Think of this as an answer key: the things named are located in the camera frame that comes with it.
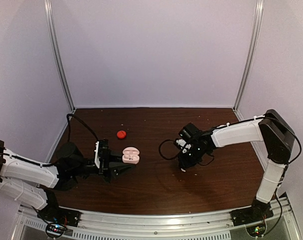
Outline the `white oval charging case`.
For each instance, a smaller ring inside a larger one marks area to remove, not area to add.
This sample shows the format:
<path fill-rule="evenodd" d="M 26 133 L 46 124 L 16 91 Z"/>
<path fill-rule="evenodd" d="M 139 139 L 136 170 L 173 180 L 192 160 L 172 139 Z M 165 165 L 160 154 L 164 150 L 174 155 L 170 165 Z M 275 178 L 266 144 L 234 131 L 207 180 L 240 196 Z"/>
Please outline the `white oval charging case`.
<path fill-rule="evenodd" d="M 126 147 L 122 151 L 122 160 L 126 164 L 138 164 L 140 161 L 140 151 L 135 147 Z"/>

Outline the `red round earbud charging case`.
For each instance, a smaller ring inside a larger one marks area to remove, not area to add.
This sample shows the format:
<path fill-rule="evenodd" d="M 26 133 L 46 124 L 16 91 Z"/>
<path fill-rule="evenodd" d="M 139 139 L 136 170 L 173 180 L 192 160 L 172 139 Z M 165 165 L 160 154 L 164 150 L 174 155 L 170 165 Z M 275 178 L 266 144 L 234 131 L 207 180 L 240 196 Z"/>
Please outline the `red round earbud charging case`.
<path fill-rule="evenodd" d="M 127 137 L 127 132 L 124 131 L 124 130 L 119 130 L 116 133 L 116 136 L 117 136 L 118 139 L 125 139 Z"/>

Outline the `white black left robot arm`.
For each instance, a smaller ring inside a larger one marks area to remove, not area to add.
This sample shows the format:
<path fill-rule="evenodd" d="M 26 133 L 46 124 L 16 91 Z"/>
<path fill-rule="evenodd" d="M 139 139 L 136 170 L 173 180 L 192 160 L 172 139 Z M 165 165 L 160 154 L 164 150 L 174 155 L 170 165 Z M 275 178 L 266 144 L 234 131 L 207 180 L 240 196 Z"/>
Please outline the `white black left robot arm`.
<path fill-rule="evenodd" d="M 94 157 L 85 158 L 73 142 L 65 143 L 57 152 L 57 161 L 44 163 L 20 156 L 5 147 L 0 140 L 0 192 L 44 212 L 52 222 L 59 222 L 63 210 L 51 192 L 68 191 L 77 184 L 77 177 L 92 175 L 110 182 L 134 168 L 140 161 L 140 151 L 126 147 L 113 153 L 107 140 L 95 143 Z"/>

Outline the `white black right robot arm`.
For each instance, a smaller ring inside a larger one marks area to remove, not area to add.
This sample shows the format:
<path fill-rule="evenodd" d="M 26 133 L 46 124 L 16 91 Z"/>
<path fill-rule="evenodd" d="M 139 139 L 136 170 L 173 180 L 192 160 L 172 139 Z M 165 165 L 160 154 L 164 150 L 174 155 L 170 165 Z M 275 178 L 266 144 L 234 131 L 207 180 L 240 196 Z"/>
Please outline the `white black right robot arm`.
<path fill-rule="evenodd" d="M 182 170 L 199 164 L 204 155 L 212 156 L 216 149 L 245 143 L 264 145 L 267 154 L 264 175 L 247 213 L 253 221 L 267 213 L 288 167 L 296 160 L 292 156 L 294 144 L 300 142 L 293 129 L 274 109 L 251 119 L 227 122 L 208 130 L 188 123 L 178 135 L 174 144 L 179 149 L 178 163 Z"/>

